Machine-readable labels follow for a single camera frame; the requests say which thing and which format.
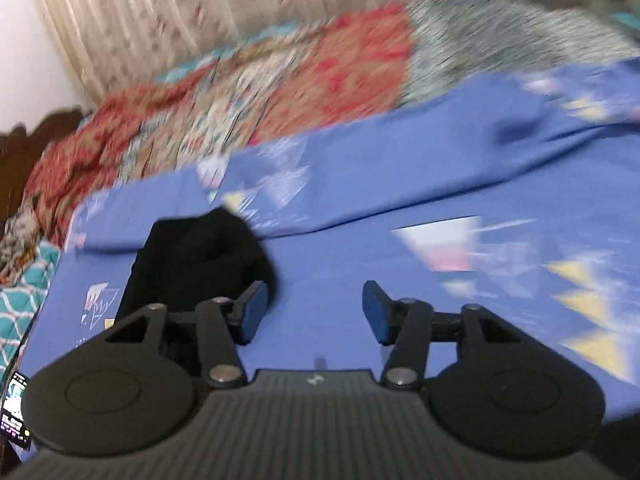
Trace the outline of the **smartphone with lit screen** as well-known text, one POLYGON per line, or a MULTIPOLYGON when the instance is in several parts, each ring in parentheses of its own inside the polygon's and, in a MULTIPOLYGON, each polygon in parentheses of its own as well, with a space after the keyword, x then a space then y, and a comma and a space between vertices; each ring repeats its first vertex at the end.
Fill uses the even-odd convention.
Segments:
POLYGON ((1 402, 1 435, 23 450, 29 450, 32 436, 25 425, 22 402, 28 378, 14 372, 1 402))

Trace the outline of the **teal patterned cloth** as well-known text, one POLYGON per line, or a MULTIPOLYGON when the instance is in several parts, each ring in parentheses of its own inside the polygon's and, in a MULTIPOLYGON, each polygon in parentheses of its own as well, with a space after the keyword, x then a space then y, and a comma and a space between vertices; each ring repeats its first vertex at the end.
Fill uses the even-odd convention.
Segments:
POLYGON ((20 353, 23 339, 46 300, 61 249, 42 240, 35 260, 26 268, 14 286, 1 289, 1 385, 8 380, 20 353))

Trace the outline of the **black pants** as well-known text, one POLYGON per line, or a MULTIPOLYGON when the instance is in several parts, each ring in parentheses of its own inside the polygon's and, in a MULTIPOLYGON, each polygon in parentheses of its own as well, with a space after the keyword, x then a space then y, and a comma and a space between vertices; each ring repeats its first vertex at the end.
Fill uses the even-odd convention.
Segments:
POLYGON ((272 304, 278 291, 273 264, 248 225, 226 208, 158 220, 137 252, 115 320, 148 304, 192 312, 205 300, 238 299, 257 281, 272 304))

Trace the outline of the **dark wooden headboard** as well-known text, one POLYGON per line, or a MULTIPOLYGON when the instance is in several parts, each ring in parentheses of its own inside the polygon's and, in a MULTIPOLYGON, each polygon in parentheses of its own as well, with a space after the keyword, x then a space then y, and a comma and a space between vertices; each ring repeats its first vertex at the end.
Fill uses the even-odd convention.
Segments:
POLYGON ((17 124, 10 132, 1 133, 1 223, 21 205, 26 181, 44 149, 52 141, 73 133, 84 117, 79 106, 55 110, 31 132, 23 124, 17 124))

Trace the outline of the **red floral patchwork quilt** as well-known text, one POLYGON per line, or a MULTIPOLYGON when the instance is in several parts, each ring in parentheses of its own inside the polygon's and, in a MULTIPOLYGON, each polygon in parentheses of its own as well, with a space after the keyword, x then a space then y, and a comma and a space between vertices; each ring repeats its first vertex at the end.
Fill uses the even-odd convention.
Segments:
POLYGON ((522 0, 413 0, 267 29, 110 94, 52 141, 1 223, 2 284, 18 281, 39 242, 61 244, 75 208, 114 184, 433 99, 485 70, 536 72, 638 53, 589 11, 522 0))

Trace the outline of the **blue patterned bedsheet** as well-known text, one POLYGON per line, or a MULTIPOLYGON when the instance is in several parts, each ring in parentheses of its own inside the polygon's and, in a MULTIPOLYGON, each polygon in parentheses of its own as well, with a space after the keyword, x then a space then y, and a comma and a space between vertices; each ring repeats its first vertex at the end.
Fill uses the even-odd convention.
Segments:
POLYGON ((639 406, 639 63, 479 74, 430 102, 97 192, 75 212, 20 369, 101 333, 158 220, 240 216, 277 272, 241 356, 382 370, 365 282, 477 302, 639 406))

